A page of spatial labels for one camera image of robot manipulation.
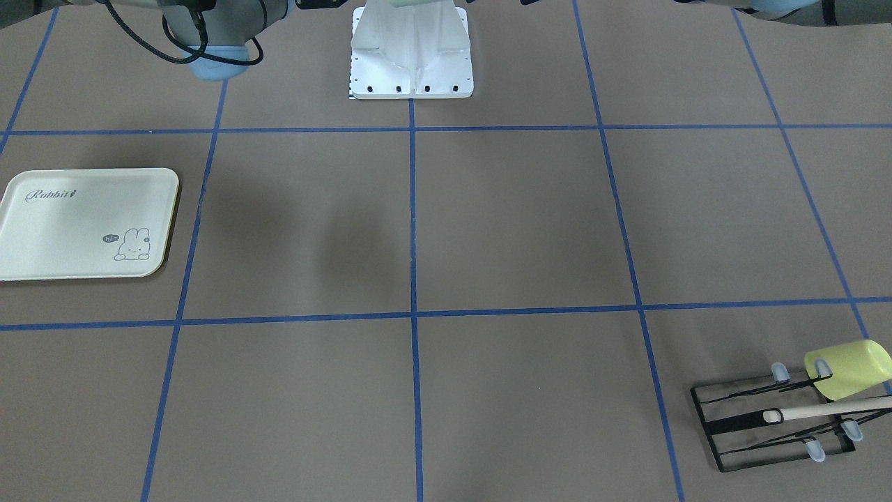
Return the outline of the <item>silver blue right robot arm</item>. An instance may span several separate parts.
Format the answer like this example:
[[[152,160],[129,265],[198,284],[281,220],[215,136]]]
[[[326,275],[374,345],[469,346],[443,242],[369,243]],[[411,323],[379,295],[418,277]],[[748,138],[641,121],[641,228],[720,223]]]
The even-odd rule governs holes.
[[[204,82],[225,82],[260,64],[265,54],[258,35],[299,6],[297,1],[137,1],[160,12],[162,34],[178,49],[169,54],[125,23],[117,9],[121,1],[101,4],[140,47],[175,66],[187,66]]]

